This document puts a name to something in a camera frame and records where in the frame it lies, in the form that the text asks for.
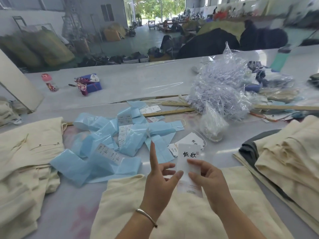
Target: pink water bottle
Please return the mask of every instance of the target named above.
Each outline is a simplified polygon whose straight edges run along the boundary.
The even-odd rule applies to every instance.
[[[41,77],[42,77],[42,80],[47,84],[47,87],[49,88],[50,91],[55,92],[59,89],[49,74],[42,74]]]

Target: hand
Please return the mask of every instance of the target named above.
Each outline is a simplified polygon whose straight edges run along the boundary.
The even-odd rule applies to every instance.
[[[151,142],[150,149],[150,164],[151,172],[146,179],[144,197],[140,208],[149,214],[153,220],[157,221],[168,205],[173,190],[184,172],[167,170],[175,167],[175,164],[170,162],[158,164],[153,142]],[[173,176],[170,179],[165,179],[163,175]]]
[[[219,209],[235,203],[220,169],[203,160],[187,159],[187,162],[201,167],[202,175],[192,172],[188,175],[197,185],[203,187],[209,205],[217,215]]]

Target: bangle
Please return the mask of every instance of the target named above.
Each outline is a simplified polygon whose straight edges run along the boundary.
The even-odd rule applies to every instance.
[[[135,210],[136,212],[142,214],[142,215],[145,215],[148,219],[150,219],[150,221],[154,224],[154,227],[157,228],[157,223],[152,219],[152,217],[150,217],[144,210],[141,210],[140,208],[139,209],[136,209]]]

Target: white crate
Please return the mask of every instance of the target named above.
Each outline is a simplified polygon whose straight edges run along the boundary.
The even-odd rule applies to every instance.
[[[147,56],[146,58],[140,59],[140,63],[147,63],[150,61],[149,56]]]
[[[136,64],[138,63],[138,60],[123,60],[124,64]]]

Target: person's left hand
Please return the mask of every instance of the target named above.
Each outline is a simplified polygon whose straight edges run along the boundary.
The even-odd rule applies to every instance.
[[[147,176],[145,192],[140,208],[144,210],[154,221],[157,221],[163,210],[171,199],[174,188],[183,176],[183,171],[175,172],[167,170],[174,168],[174,163],[158,164],[155,145],[151,142],[150,149],[151,172]],[[170,179],[166,179],[163,175],[173,175]]]

